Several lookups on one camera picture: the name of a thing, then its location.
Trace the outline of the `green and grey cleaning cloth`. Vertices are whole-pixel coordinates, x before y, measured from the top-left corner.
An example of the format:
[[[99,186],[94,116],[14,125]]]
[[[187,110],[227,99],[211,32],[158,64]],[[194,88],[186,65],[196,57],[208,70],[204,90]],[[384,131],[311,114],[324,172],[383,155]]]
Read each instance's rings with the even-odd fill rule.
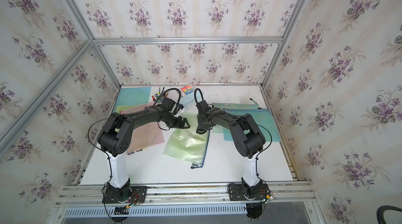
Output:
[[[209,130],[208,127],[205,127],[205,126],[198,126],[197,129],[196,129],[196,133],[197,133],[197,134],[200,134],[200,135],[203,135],[203,134],[205,134],[208,130]]]

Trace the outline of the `light green document bag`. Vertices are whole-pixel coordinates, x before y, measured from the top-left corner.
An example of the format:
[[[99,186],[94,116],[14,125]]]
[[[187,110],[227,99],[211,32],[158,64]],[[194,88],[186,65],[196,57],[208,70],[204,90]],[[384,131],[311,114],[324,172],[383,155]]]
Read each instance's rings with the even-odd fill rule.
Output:
[[[190,163],[192,169],[202,167],[208,146],[209,131],[202,135],[196,132],[198,120],[195,113],[183,113],[181,116],[187,119],[190,128],[175,129],[165,145],[163,155]]]

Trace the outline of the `pink mesh document bag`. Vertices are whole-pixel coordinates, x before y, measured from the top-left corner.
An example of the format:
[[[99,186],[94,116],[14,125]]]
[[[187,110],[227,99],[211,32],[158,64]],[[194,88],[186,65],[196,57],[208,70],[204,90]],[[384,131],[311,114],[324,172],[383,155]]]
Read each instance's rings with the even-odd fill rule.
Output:
[[[133,131],[131,143],[127,149],[127,154],[134,154],[146,148],[164,143],[162,130],[156,122],[152,122]]]

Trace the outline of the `large teal document bag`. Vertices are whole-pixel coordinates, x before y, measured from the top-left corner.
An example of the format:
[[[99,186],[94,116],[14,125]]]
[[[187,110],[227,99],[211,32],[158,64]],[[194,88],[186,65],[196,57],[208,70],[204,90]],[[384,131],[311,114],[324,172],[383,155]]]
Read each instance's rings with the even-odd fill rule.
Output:
[[[272,142],[281,142],[280,134],[277,129],[274,117],[269,109],[225,109],[224,111],[229,114],[238,116],[250,114],[253,117],[255,123],[263,126],[270,132],[273,139]],[[259,128],[261,129],[266,141],[270,142],[270,135],[268,134],[268,132],[260,126]],[[223,133],[225,141],[233,142],[231,133],[228,129],[224,128]]]

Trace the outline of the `blue mesh document bag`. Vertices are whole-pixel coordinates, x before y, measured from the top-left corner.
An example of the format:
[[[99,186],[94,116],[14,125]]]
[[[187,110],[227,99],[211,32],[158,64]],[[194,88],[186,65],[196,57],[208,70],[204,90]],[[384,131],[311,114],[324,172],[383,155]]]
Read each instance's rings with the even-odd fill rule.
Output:
[[[122,88],[119,91],[115,107],[137,106],[149,102],[151,87]]]

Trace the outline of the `yellow mesh document bag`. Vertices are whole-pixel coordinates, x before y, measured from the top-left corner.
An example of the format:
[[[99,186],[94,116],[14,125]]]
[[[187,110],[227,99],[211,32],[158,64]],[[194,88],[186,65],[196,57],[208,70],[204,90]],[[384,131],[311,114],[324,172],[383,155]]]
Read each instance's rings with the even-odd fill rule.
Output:
[[[136,112],[137,106],[117,106],[116,113],[120,114],[130,114]]]

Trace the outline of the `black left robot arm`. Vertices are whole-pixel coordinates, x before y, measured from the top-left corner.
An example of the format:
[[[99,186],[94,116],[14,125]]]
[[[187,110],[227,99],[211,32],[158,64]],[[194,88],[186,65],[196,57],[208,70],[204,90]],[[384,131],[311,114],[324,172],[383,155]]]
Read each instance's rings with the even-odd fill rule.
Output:
[[[165,98],[161,104],[146,106],[142,111],[112,113],[106,119],[97,142],[110,164],[110,187],[122,189],[130,185],[126,156],[134,130],[155,122],[164,122],[169,129],[189,129],[187,119],[178,115],[183,108],[182,104]]]

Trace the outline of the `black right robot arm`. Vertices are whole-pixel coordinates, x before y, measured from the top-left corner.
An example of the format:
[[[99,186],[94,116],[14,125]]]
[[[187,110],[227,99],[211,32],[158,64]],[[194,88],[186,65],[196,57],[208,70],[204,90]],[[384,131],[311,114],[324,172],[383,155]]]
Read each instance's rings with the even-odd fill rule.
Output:
[[[215,126],[229,130],[238,153],[246,158],[242,176],[242,189],[248,198],[262,191],[263,182],[257,170],[258,154],[266,143],[259,126],[250,114],[229,114],[218,107],[211,107],[205,100],[196,103],[198,127],[196,132],[204,134]]]

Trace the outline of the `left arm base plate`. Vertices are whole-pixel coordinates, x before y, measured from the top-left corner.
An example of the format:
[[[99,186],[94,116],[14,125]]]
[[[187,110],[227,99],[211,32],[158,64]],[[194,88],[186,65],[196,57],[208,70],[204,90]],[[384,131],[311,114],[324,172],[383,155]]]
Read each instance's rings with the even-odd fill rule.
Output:
[[[107,186],[103,193],[103,204],[140,204],[144,203],[147,195],[147,186],[126,186],[124,188],[115,188]]]

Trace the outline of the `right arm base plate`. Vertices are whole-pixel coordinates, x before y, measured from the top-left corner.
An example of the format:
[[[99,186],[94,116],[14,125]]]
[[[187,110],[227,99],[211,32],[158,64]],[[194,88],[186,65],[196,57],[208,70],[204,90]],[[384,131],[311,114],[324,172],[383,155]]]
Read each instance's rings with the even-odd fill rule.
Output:
[[[227,187],[230,201],[267,201],[271,198],[268,184],[260,182],[249,187],[247,184],[230,183]]]

